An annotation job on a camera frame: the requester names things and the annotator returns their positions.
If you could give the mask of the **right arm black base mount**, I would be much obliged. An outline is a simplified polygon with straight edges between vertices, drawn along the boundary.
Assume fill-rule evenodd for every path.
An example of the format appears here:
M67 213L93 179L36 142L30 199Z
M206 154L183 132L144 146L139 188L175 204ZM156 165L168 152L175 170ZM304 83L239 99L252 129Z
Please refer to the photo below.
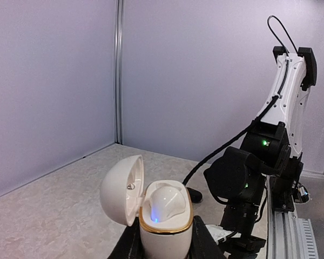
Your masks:
M296 192L297 184L303 170L301 157L288 159L287 165L281 173L269 180L271 184L272 209L274 212L293 212L293 194Z

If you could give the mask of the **right aluminium frame post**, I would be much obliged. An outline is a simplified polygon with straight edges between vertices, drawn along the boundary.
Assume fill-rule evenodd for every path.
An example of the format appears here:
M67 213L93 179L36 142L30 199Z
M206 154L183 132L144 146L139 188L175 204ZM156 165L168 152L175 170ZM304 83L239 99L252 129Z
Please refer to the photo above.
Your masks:
M114 34L114 93L115 93L115 142L123 143L123 112L122 112L122 46L124 0L118 0L116 6L116 24Z

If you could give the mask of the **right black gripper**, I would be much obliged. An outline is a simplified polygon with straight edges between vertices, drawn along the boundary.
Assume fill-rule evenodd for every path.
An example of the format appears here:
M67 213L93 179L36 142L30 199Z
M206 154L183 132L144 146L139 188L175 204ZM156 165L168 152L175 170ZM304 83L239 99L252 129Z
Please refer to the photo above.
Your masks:
M258 253L266 244L266 240L252 235L258 216L257 205L240 202L227 204L220 226L224 230L240 234L240 237L228 237L220 242L220 249L228 253Z

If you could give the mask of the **front aluminium rail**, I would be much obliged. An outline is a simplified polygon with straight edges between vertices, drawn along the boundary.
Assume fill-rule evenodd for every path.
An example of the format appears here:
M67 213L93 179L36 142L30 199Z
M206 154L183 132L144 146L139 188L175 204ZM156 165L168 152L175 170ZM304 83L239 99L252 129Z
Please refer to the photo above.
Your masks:
M318 249L309 219L299 218L296 211L278 212L272 208L270 178L267 179L267 252L266 258L318 258Z

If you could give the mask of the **white earbud charging case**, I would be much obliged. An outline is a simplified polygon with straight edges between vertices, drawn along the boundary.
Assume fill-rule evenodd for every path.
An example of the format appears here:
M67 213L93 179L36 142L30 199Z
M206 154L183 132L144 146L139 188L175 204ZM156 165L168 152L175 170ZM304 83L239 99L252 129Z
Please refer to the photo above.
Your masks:
M179 187L186 210L171 219L151 220L150 197L162 186ZM145 258L186 258L191 245L193 207L187 188L179 181L158 180L144 187L144 163L141 155L117 162L105 175L100 187L104 213L114 222L131 226L139 219L140 238Z

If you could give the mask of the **white earbud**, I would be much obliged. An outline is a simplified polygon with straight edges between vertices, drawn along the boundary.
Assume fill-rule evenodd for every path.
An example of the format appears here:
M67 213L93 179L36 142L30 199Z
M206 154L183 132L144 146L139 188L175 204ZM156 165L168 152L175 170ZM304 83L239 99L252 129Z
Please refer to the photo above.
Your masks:
M151 220L164 222L186 210L186 200L179 187L162 186L150 197Z

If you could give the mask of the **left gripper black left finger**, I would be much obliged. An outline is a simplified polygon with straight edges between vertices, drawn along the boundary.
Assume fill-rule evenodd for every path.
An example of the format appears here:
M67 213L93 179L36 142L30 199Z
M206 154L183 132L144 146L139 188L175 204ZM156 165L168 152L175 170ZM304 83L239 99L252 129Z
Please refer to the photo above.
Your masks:
M143 245L140 238L139 219L135 218L131 226L127 226L107 259L141 259Z

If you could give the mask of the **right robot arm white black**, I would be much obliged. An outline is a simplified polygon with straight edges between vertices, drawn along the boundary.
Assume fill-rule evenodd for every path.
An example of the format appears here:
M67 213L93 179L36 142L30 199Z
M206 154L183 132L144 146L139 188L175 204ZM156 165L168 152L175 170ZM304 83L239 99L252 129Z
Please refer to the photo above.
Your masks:
M240 134L241 146L227 146L204 171L210 193L225 205L220 225L233 236L219 248L230 258L256 258L263 247L269 258L300 256L294 206L309 199L299 182L302 116L317 64L309 47L288 53L276 46L273 54L276 78L259 115Z

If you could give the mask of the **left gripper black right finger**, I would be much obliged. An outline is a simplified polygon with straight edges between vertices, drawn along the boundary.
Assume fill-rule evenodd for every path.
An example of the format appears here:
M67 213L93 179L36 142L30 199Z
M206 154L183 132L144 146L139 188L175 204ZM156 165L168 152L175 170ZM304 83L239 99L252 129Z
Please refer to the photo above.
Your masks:
M192 259L226 258L198 215L193 218L192 239L188 257Z

